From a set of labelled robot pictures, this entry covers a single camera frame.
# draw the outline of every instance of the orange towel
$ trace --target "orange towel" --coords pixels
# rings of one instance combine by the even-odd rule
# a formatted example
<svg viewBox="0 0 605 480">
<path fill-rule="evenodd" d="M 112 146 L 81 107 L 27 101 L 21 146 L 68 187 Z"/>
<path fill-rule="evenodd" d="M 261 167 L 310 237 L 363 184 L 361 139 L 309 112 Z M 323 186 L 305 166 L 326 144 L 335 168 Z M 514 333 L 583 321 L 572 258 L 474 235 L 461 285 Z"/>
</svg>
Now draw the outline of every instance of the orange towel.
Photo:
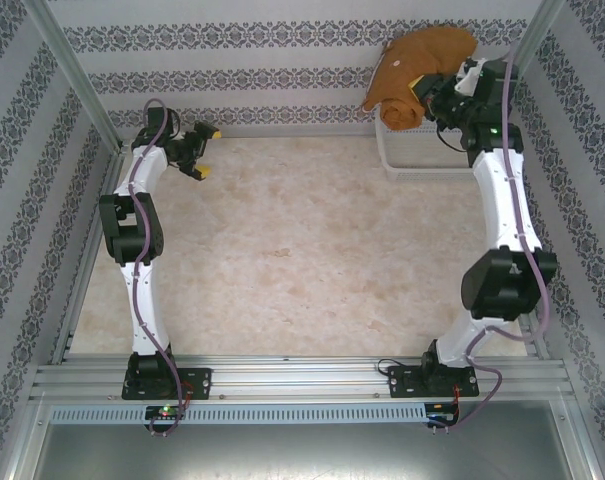
<svg viewBox="0 0 605 480">
<path fill-rule="evenodd" d="M 391 130 L 419 127 L 424 108 L 409 83 L 421 75 L 457 72 L 476 45 L 469 32 L 455 27 L 430 27 L 393 40 L 383 52 L 362 108 L 372 110 L 381 104 L 380 117 Z"/>
</svg>

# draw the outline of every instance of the gray metal panel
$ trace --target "gray metal panel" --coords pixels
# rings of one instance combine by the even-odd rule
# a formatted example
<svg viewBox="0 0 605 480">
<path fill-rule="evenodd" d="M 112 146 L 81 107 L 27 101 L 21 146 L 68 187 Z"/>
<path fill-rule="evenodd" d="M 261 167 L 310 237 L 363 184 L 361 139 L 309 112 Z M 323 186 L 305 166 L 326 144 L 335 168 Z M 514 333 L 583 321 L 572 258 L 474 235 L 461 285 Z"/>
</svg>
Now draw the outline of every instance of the gray metal panel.
<svg viewBox="0 0 605 480">
<path fill-rule="evenodd" d="M 492 404 L 463 430 L 386 425 L 51 425 L 35 478 L 571 478 L 548 404 Z"/>
</svg>

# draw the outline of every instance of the floor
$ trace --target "floor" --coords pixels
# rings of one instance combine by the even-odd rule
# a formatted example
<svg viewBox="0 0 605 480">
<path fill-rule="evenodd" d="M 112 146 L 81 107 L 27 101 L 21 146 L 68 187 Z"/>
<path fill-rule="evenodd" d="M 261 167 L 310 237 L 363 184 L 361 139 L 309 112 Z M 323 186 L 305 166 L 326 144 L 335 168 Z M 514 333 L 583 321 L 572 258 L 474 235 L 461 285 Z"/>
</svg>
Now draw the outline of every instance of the floor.
<svg viewBox="0 0 605 480">
<path fill-rule="evenodd" d="M 174 353 L 418 356 L 455 319 L 485 250 L 473 181 L 391 183 L 368 137 L 221 139 L 201 163 L 205 181 L 169 168 L 153 195 Z M 102 245 L 71 352 L 129 353 L 131 336 Z M 502 338 L 482 353 L 526 354 Z"/>
</svg>

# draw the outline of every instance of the white basket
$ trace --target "white basket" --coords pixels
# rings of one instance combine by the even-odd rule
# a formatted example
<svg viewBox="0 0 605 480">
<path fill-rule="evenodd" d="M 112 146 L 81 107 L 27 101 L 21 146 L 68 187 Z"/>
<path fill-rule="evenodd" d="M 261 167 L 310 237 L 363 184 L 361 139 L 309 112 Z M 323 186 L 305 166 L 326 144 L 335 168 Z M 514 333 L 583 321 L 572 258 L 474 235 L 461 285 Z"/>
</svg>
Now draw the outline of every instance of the white basket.
<svg viewBox="0 0 605 480">
<path fill-rule="evenodd" d="M 394 132 L 384 125 L 376 109 L 375 136 L 389 180 L 473 180 L 467 156 L 440 142 L 435 128 L 435 123 L 425 120 L 419 128 Z M 459 130 L 443 132 L 442 136 L 452 145 L 459 144 Z"/>
</svg>

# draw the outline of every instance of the wall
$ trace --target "wall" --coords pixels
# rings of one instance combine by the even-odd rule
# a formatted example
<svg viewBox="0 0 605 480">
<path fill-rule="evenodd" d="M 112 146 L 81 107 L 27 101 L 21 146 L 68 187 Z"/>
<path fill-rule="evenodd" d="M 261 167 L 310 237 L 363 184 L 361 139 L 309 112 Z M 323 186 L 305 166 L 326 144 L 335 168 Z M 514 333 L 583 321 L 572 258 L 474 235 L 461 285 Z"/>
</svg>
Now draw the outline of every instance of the wall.
<svg viewBox="0 0 605 480">
<path fill-rule="evenodd" d="M 109 158 L 24 6 L 0 0 L 0 453 L 50 358 Z"/>
<path fill-rule="evenodd" d="M 373 133 L 359 105 L 382 45 L 435 23 L 499 48 L 540 0 L 57 0 L 49 5 L 123 136 L 159 96 L 225 134 Z"/>
<path fill-rule="evenodd" d="M 569 0 L 517 92 L 535 227 L 560 269 L 551 354 L 567 361 L 605 469 L 605 0 Z"/>
</svg>

